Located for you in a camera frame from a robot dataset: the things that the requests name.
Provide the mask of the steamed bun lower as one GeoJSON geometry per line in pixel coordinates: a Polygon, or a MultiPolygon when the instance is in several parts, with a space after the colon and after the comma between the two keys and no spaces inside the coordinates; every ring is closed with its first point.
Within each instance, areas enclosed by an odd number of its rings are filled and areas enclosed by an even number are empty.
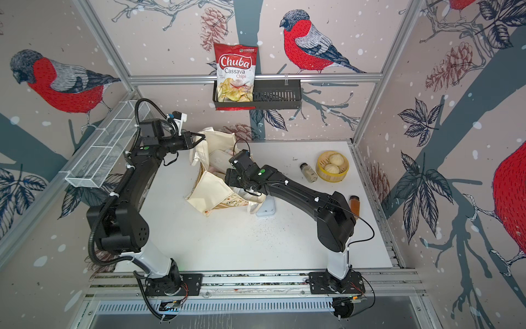
{"type": "Polygon", "coordinates": [[[328,163],[326,166],[324,166],[324,170],[332,175],[337,175],[340,173],[339,166],[332,163],[328,163]]]}

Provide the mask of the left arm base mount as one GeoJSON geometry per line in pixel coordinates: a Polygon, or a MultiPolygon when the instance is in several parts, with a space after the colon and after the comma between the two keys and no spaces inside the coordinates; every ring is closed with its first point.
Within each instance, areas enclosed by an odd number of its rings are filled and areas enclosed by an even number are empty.
{"type": "Polygon", "coordinates": [[[180,274],[172,271],[162,278],[146,279],[145,293],[148,297],[198,296],[203,278],[203,274],[180,274]]]}

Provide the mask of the black wall-mounted basket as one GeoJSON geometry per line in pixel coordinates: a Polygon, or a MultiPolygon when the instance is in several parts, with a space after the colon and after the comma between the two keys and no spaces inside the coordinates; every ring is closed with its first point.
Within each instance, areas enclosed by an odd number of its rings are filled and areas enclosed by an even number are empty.
{"type": "Polygon", "coordinates": [[[249,101],[219,101],[217,82],[214,84],[212,101],[217,110],[290,110],[302,103],[300,80],[256,80],[253,98],[249,101]]]}

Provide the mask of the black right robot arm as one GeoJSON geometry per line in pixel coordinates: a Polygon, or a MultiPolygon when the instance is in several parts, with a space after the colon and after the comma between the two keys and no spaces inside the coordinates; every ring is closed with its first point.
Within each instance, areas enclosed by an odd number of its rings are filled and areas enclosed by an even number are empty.
{"type": "Polygon", "coordinates": [[[320,243],[329,251],[327,272],[335,280],[344,280],[351,269],[349,247],[357,222],[367,221],[353,212],[344,195],[315,191],[287,178],[269,165],[259,167],[243,149],[229,159],[225,183],[253,196],[271,196],[304,211],[316,222],[320,243]]]}

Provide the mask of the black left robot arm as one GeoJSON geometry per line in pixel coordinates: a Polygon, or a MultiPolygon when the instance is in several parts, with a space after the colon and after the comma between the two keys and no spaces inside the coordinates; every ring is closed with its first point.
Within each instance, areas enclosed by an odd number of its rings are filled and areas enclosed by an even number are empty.
{"type": "Polygon", "coordinates": [[[141,199],[160,166],[167,166],[168,154],[191,150],[205,141],[205,135],[182,129],[180,112],[163,114],[160,119],[141,119],[143,104],[159,109],[152,100],[141,98],[134,106],[135,139],[125,155],[126,171],[118,185],[99,206],[89,208],[88,256],[100,266],[129,261],[146,278],[163,278],[175,268],[172,259],[149,242],[149,226],[140,214],[141,199]]]}

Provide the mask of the cream canvas tote bag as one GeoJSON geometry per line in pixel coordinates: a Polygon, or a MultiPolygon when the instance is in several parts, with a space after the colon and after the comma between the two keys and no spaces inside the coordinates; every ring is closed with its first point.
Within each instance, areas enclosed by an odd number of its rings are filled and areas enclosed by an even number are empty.
{"type": "Polygon", "coordinates": [[[190,164],[197,167],[199,172],[196,183],[186,198],[188,203],[205,216],[210,215],[213,210],[243,206],[251,214],[257,212],[266,200],[265,195],[227,186],[226,174],[209,166],[209,154],[217,149],[228,152],[232,157],[240,152],[235,134],[219,132],[212,127],[206,127],[200,133],[205,134],[205,141],[190,151],[190,164]]]}

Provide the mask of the steamed bun upper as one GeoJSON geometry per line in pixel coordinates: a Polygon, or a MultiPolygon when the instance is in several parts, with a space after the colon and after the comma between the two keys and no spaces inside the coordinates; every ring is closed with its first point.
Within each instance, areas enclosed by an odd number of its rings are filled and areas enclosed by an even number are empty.
{"type": "Polygon", "coordinates": [[[331,164],[334,164],[336,166],[342,166],[345,164],[345,158],[338,153],[330,155],[329,161],[331,164]]]}

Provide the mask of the light blue pencil case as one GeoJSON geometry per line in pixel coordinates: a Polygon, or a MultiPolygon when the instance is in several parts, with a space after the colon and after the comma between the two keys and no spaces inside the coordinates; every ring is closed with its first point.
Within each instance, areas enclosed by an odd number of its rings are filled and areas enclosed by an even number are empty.
{"type": "Polygon", "coordinates": [[[276,213],[275,198],[267,196],[261,207],[256,212],[257,217],[272,217],[276,213]]]}

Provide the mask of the yellow bamboo steamer basket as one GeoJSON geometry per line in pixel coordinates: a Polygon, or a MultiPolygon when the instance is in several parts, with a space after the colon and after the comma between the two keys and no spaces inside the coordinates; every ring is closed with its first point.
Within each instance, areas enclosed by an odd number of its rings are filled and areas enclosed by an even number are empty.
{"type": "Polygon", "coordinates": [[[339,152],[323,152],[317,159],[316,173],[326,182],[342,182],[348,170],[349,161],[339,152]]]}

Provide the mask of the steamed bun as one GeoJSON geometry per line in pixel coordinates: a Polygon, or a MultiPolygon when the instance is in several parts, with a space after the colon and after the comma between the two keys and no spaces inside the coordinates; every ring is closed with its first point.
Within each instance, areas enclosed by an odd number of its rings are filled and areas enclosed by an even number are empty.
{"type": "Polygon", "coordinates": [[[342,166],[345,164],[345,158],[338,153],[330,155],[329,161],[331,164],[334,164],[336,166],[342,166]]]}
{"type": "Polygon", "coordinates": [[[332,175],[337,175],[340,173],[339,166],[332,163],[328,163],[326,166],[324,166],[324,170],[332,175]]]}

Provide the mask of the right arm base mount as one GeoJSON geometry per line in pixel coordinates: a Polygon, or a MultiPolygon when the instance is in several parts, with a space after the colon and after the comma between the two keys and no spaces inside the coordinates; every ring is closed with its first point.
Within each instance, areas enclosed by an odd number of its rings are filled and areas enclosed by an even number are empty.
{"type": "Polygon", "coordinates": [[[305,283],[309,285],[312,295],[363,295],[366,291],[364,288],[364,279],[360,272],[349,270],[343,279],[338,279],[328,271],[314,271],[308,274],[305,283]]]}

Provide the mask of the red Chuba cassava chips bag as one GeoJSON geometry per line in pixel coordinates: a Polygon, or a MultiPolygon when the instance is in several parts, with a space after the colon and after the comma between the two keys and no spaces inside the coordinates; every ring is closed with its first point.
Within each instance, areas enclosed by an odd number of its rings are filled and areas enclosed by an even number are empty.
{"type": "Polygon", "coordinates": [[[215,104],[220,110],[253,110],[258,48],[214,44],[216,56],[215,104]]]}

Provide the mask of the orange sauce bottle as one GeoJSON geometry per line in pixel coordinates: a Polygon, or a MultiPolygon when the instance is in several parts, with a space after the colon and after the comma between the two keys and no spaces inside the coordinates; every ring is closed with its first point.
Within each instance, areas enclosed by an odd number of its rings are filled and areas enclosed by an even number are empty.
{"type": "Polygon", "coordinates": [[[360,216],[360,198],[357,195],[352,195],[349,198],[349,207],[355,218],[360,216]]]}

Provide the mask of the cream pencil case in bag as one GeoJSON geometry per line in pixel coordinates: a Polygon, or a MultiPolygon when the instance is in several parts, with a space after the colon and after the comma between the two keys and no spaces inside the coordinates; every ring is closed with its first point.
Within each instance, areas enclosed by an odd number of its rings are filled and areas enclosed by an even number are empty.
{"type": "Polygon", "coordinates": [[[227,170],[231,168],[231,157],[232,155],[228,152],[217,149],[209,154],[209,166],[220,173],[226,174],[227,170]]]}

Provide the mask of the aluminium front rail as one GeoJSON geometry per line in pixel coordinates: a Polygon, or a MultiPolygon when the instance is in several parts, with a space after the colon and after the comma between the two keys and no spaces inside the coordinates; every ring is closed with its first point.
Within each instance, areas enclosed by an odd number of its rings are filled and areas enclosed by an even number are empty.
{"type": "MultiPolygon", "coordinates": [[[[307,283],[311,270],[283,271],[204,271],[199,284],[188,285],[191,298],[234,299],[250,297],[308,297],[307,283]]],[[[358,269],[363,276],[366,296],[426,296],[423,282],[415,270],[358,269]]],[[[139,297],[133,274],[128,272],[97,275],[90,284],[86,297],[139,297]]]]}

